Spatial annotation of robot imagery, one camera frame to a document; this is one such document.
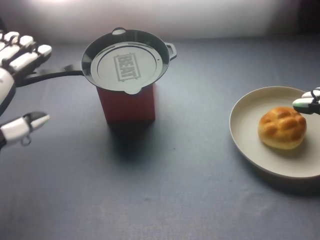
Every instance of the white backdrop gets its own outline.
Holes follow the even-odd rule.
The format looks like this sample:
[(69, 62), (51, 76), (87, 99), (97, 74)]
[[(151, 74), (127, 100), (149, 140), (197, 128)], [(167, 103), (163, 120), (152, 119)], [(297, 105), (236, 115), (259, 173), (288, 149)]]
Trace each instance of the white backdrop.
[(0, 0), (11, 30), (88, 42), (115, 27), (163, 39), (294, 34), (300, 0)]

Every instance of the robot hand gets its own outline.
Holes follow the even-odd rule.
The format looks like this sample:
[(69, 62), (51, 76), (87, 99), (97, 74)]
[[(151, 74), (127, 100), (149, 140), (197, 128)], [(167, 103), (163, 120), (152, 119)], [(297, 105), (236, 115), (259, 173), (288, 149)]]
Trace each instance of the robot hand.
[[(51, 56), (49, 45), (38, 45), (31, 36), (21, 36), (0, 30), (0, 116), (16, 93), (16, 87)], [(28, 145), (30, 133), (43, 126), (50, 116), (44, 112), (30, 112), (0, 124), (0, 149), (17, 142)]]
[(320, 115), (320, 87), (308, 91), (301, 98), (295, 100), (293, 108), (302, 114), (319, 114)]

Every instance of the red block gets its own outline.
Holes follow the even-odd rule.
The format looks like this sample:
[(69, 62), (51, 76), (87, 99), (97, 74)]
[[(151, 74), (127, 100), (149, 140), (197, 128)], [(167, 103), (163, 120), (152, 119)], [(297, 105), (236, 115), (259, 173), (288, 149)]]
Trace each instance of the red block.
[(155, 84), (146, 86), (134, 95), (97, 87), (107, 123), (145, 122), (156, 119)]

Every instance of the gray table surface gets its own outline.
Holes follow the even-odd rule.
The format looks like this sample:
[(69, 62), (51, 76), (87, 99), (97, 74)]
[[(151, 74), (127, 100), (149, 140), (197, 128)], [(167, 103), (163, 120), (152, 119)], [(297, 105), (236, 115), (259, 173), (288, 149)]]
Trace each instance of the gray table surface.
[[(173, 42), (156, 121), (119, 141), (82, 76), (17, 90), (1, 121), (50, 113), (0, 154), (1, 240), (319, 240), (320, 198), (266, 183), (235, 149), (229, 115), (267, 86), (320, 86), (320, 37)], [(43, 68), (79, 61), (55, 46)]]

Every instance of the golden brown bun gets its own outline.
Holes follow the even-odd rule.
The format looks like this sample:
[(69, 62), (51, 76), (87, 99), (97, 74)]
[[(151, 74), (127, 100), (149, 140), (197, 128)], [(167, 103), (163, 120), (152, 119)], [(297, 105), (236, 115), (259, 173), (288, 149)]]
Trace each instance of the golden brown bun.
[(259, 138), (277, 149), (294, 149), (299, 146), (307, 130), (306, 119), (291, 107), (271, 109), (259, 122)]

